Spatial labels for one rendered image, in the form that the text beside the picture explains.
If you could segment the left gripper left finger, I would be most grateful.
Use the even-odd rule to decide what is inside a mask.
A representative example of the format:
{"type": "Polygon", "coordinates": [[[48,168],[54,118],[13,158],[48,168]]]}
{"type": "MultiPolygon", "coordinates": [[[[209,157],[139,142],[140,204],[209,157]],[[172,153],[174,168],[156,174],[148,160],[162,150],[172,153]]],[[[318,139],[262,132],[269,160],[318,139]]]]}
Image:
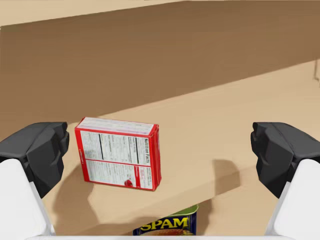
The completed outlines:
{"type": "Polygon", "coordinates": [[[0,237],[56,234],[42,199],[62,178],[67,127],[37,122],[0,141],[0,237]]]}

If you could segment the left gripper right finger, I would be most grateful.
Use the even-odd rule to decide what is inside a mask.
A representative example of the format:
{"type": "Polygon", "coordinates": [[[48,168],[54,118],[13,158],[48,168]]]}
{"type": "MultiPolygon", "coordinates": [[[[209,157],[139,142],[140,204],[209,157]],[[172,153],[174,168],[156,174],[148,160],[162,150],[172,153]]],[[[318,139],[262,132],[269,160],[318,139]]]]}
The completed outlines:
{"type": "Polygon", "coordinates": [[[320,141],[283,122],[254,122],[259,181],[278,199],[265,234],[320,237],[320,141]]]}

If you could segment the small red and white carton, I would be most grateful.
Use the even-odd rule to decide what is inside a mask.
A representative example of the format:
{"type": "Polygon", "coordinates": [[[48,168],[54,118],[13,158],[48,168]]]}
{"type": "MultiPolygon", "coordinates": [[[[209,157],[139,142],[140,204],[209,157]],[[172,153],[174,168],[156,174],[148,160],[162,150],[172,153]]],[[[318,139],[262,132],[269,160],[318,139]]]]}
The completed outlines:
{"type": "Polygon", "coordinates": [[[86,182],[146,191],[159,186],[158,124],[84,117],[74,132],[86,182]]]}

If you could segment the green and blue rectangular can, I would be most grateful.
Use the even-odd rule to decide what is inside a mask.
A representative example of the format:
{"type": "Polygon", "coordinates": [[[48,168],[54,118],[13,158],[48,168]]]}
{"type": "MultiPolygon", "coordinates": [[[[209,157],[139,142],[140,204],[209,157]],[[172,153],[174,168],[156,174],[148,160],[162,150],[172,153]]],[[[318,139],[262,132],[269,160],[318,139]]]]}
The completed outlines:
{"type": "Polygon", "coordinates": [[[195,236],[197,234],[197,211],[193,205],[181,211],[145,224],[132,231],[133,236],[195,236]]]}

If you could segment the pale wooden shelf unit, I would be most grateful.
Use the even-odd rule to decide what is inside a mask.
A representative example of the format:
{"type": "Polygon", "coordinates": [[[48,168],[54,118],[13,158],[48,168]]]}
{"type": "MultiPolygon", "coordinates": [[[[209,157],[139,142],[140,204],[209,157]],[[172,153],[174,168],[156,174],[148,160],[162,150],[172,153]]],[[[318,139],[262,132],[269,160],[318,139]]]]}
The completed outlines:
{"type": "Polygon", "coordinates": [[[244,185],[254,122],[320,140],[320,1],[183,1],[0,23],[0,140],[67,122],[61,181],[44,198],[59,235],[121,235],[244,185]],[[155,191],[84,181],[84,117],[159,125],[155,191]]]}

